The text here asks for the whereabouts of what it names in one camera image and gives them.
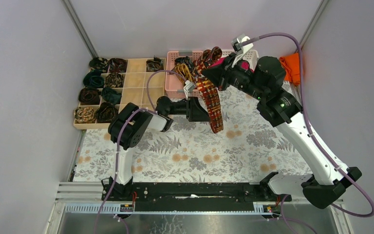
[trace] floral tablecloth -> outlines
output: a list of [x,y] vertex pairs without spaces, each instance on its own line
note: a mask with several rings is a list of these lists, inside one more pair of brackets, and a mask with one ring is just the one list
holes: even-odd
[[[290,85],[283,85],[290,91]],[[224,130],[174,116],[166,133],[147,130],[135,148],[133,181],[258,182],[271,171],[310,173],[293,145],[256,110],[257,100],[229,87],[219,92]],[[87,130],[73,181],[113,174],[116,145],[107,129]]]

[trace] orange cloth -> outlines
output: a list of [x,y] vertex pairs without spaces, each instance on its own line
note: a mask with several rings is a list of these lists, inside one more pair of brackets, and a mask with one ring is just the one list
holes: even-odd
[[286,70],[285,81],[290,81],[295,86],[300,85],[299,54],[280,57],[281,66]]

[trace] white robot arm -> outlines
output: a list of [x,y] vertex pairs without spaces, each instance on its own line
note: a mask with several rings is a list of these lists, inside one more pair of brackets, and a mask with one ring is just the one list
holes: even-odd
[[[247,39],[247,37],[241,37],[234,43]],[[351,185],[350,181],[337,169],[343,170],[354,181],[357,181],[362,174],[357,167],[348,167],[336,157],[320,136],[314,132],[316,139],[338,164],[339,168],[334,168],[312,141],[305,126],[301,105],[294,96],[281,87],[285,71],[277,58],[260,58],[254,72],[235,66],[237,63],[245,62],[241,58],[250,48],[243,48],[246,50],[244,52],[232,53],[221,64],[203,70],[202,74],[219,87],[220,91],[232,85],[258,99],[257,109],[261,116],[273,127],[277,127],[293,143],[313,173],[303,176],[271,173],[261,181],[261,184],[267,184],[273,194],[305,197],[316,207],[324,209],[336,201]],[[119,118],[111,123],[109,133],[113,142],[117,142],[113,136],[118,135],[125,120],[137,109],[137,106],[129,103],[120,112]],[[157,113],[139,112],[135,116],[135,123],[125,128],[126,136],[117,142],[120,144],[120,164],[116,180],[118,184],[125,185],[132,178],[133,150],[131,147],[139,142],[147,128],[162,132],[168,130],[172,124],[172,119],[168,118],[168,115],[186,115],[189,121],[209,120],[208,113],[200,106],[196,97],[189,97],[188,100],[184,99],[179,102],[172,102],[165,96],[160,97],[157,101]]]

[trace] wooden organizer tray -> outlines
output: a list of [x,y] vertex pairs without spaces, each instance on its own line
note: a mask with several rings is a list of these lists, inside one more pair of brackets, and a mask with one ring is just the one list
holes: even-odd
[[[166,59],[161,58],[163,66],[166,64]],[[122,94],[121,102],[115,107],[121,112],[121,110],[129,103],[132,102],[141,108],[148,108],[152,110],[150,102],[147,96],[147,80],[153,74],[153,72],[146,72],[146,62],[149,58],[132,58],[126,59],[128,61],[127,70],[125,73],[121,73],[124,76],[124,85],[122,88],[113,88],[117,92]],[[109,73],[101,74],[102,77],[106,77]],[[165,72],[160,72],[151,78],[149,91],[152,102],[155,104],[157,99],[164,95],[164,84],[165,84]],[[81,105],[78,103],[78,107],[92,107],[95,111],[98,110],[101,103],[105,100],[99,96],[100,103],[98,105]],[[110,123],[77,123],[74,118],[74,127],[80,130],[85,129],[107,129]]]

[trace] metal floor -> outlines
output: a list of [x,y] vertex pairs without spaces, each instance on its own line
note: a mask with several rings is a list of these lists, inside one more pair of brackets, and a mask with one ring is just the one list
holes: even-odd
[[[303,220],[318,233],[337,233],[330,209],[320,210],[312,205],[285,205],[288,218]],[[96,214],[64,214],[61,234],[92,234]],[[160,215],[133,214],[126,218],[131,234],[286,234],[292,233],[284,221],[266,221],[260,215],[242,214],[189,214]],[[311,234],[312,231],[300,224],[290,222],[299,234]],[[98,234],[125,234],[125,226],[117,222],[111,214],[100,216]]]

